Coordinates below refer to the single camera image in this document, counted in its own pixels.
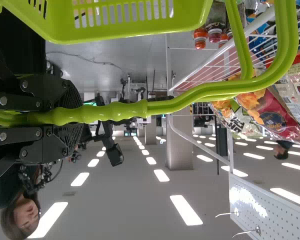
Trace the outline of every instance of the snack bag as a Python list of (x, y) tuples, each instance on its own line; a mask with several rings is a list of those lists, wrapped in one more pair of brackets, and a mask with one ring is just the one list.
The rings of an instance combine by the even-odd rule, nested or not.
[(300, 125), (268, 89), (239, 94), (236, 100), (275, 139), (300, 144)]
[(292, 65), (287, 75), (273, 85), (292, 116), (300, 124), (300, 63)]
[(224, 126), (241, 138), (261, 137), (260, 127), (235, 100), (213, 101), (210, 108), (219, 117)]

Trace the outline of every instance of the wire shelf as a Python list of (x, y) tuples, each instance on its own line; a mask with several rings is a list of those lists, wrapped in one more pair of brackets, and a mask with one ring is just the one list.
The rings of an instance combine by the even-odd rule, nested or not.
[[(251, 44), (259, 37), (267, 38), (259, 45), (250, 49), (250, 55), (252, 58), (253, 67), (255, 69), (265, 69), (270, 65), (277, 54), (277, 35), (269, 34), (273, 31), (276, 25), (271, 26), (262, 34), (254, 34), (255, 31), (264, 23), (266, 23), (271, 17), (275, 16), (273, 6), (266, 12), (260, 15), (257, 19), (251, 22), (244, 30), (246, 40), (248, 44)], [(262, 50), (258, 50), (259, 47), (266, 46)], [(300, 47), (300, 27), (299, 27), (299, 47)], [(241, 71), (239, 57), (237, 54), (234, 40), (231, 39), (227, 44), (218, 50), (214, 50), (208, 60), (200, 64), (189, 75), (183, 77), (179, 81), (176, 81), (169, 90), (177, 92), (185, 92), (200, 84), (219, 82), (228, 79), (229, 77), (239, 73)]]

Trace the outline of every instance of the bottle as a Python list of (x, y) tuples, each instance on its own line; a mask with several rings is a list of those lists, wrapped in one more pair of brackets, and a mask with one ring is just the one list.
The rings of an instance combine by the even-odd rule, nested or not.
[(209, 33), (209, 42), (217, 44), (221, 40), (221, 33), (226, 27), (226, 5), (223, 2), (213, 1), (206, 20), (206, 30)]
[(194, 30), (194, 45), (196, 49), (204, 49), (206, 47), (206, 40), (209, 37), (208, 31), (205, 27), (200, 27)]
[(228, 42), (228, 35), (223, 31), (221, 34), (221, 40), (219, 42), (219, 48), (222, 48)]
[(226, 28), (226, 29), (224, 30), (224, 32), (226, 33), (226, 35), (227, 35), (227, 37), (228, 37), (228, 41), (234, 37), (234, 36), (232, 35), (231, 27)]

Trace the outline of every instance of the white pillar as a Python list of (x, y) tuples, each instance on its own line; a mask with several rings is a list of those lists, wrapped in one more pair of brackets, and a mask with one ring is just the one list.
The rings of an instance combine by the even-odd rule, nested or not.
[(157, 144), (157, 119), (156, 116), (151, 117), (151, 123), (145, 126), (145, 144), (156, 145)]
[[(192, 136), (192, 122), (193, 116), (190, 114), (190, 107), (186, 107), (174, 116), (173, 125), (184, 132), (188, 136)], [(176, 134), (167, 124), (166, 127), (166, 166), (170, 170), (193, 170), (193, 144)]]

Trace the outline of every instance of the product label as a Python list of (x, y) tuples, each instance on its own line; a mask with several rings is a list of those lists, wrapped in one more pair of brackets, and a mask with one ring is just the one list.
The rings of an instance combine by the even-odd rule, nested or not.
[(277, 112), (264, 112), (260, 114), (264, 125), (276, 133), (281, 133), (286, 129), (286, 120)]

